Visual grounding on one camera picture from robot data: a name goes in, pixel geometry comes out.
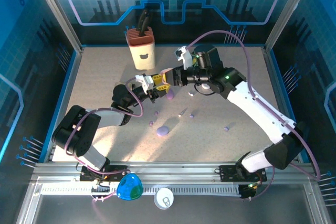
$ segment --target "small purple piece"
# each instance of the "small purple piece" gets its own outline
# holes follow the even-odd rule
[[[166,94],[166,97],[168,100],[172,100],[174,98],[174,92],[172,89],[169,89],[168,93]]]
[[[167,126],[162,126],[157,128],[156,133],[158,136],[166,136],[169,133],[169,128]]]

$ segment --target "black base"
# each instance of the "black base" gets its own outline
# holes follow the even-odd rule
[[[105,168],[105,172],[112,172],[115,170],[127,169],[127,165],[109,165]],[[101,182],[120,182],[120,180],[126,175],[125,173],[116,173],[112,175],[100,175],[88,170],[85,166],[82,167],[79,181],[94,181],[99,179]]]
[[[215,173],[220,175],[221,182],[258,182],[260,178],[262,182],[267,181],[265,169],[260,169],[242,178],[237,173],[235,165],[221,165],[215,170]]]

